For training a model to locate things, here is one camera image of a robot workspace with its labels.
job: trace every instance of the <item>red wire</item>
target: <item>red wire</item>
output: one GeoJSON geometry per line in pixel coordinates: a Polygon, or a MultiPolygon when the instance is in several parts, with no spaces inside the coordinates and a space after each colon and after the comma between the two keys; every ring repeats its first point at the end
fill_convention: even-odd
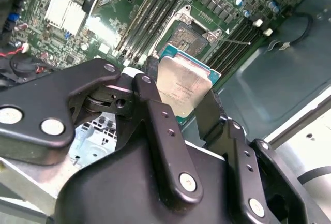
{"type": "Polygon", "coordinates": [[[16,51],[14,52],[8,52],[8,53],[0,53],[0,57],[7,57],[8,55],[15,55],[18,52],[21,52],[23,50],[23,47],[18,48],[16,51]]]}

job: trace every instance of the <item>motherboard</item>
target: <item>motherboard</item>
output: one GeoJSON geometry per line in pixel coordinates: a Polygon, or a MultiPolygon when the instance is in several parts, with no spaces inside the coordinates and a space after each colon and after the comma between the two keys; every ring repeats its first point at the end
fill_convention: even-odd
{"type": "Polygon", "coordinates": [[[58,68],[138,66],[171,44],[224,75],[301,1],[24,0],[11,40],[58,68]]]}

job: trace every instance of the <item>metal rivet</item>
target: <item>metal rivet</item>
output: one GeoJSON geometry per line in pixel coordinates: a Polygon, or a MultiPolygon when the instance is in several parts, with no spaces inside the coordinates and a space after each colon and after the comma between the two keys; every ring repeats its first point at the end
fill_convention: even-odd
{"type": "Polygon", "coordinates": [[[266,150],[268,150],[268,149],[269,149],[269,146],[268,146],[268,144],[267,144],[267,143],[265,143],[265,142],[263,142],[263,141],[261,141],[261,146],[262,146],[264,149],[266,149],[266,150]]]}
{"type": "Polygon", "coordinates": [[[151,79],[148,76],[142,76],[142,79],[146,82],[146,83],[151,83],[151,79]]]}
{"type": "Polygon", "coordinates": [[[114,71],[115,71],[115,67],[112,66],[111,64],[105,64],[105,65],[104,65],[104,68],[105,68],[107,71],[110,71],[110,72],[114,72],[114,71]]]}
{"type": "Polygon", "coordinates": [[[23,113],[15,108],[0,109],[0,122],[4,124],[15,124],[23,118],[23,113]]]}
{"type": "Polygon", "coordinates": [[[233,121],[233,126],[237,129],[240,129],[240,125],[235,121],[233,121]]]}
{"type": "Polygon", "coordinates": [[[261,218],[264,217],[263,206],[258,200],[254,199],[254,198],[250,199],[249,206],[257,216],[259,216],[261,218]]]}
{"type": "Polygon", "coordinates": [[[193,192],[197,188],[197,183],[195,182],[194,178],[187,173],[182,173],[179,176],[179,181],[183,188],[188,192],[193,192]]]}
{"type": "Polygon", "coordinates": [[[41,123],[41,130],[48,135],[60,135],[64,131],[62,122],[56,119],[48,119],[41,123]]]}

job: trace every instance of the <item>heatsink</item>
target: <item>heatsink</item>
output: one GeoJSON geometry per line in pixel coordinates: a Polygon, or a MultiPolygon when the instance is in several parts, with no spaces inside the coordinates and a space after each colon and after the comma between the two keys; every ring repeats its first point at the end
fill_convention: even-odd
{"type": "Polygon", "coordinates": [[[84,21],[86,13],[73,0],[51,0],[45,20],[50,25],[63,29],[75,36],[84,21]]]}

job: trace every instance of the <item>blue capacitor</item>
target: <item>blue capacitor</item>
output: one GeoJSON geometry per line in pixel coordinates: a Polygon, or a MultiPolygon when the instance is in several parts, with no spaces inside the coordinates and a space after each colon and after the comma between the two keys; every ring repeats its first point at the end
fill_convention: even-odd
{"type": "Polygon", "coordinates": [[[10,21],[14,21],[14,22],[16,22],[19,18],[20,18],[20,15],[17,13],[10,13],[8,16],[8,19],[10,21]]]}
{"type": "Polygon", "coordinates": [[[273,9],[274,7],[276,7],[277,4],[276,2],[274,2],[273,0],[268,0],[267,1],[267,7],[270,8],[270,9],[273,9]]]}
{"type": "Polygon", "coordinates": [[[243,0],[236,0],[234,3],[236,6],[241,6],[243,4],[243,0]]]}
{"type": "Polygon", "coordinates": [[[244,16],[245,16],[246,18],[249,18],[250,15],[251,15],[250,11],[248,11],[248,10],[244,10],[244,11],[243,11],[243,14],[244,14],[244,16]]]}
{"type": "Polygon", "coordinates": [[[274,13],[279,13],[280,9],[278,6],[273,7],[273,12],[274,13]]]}

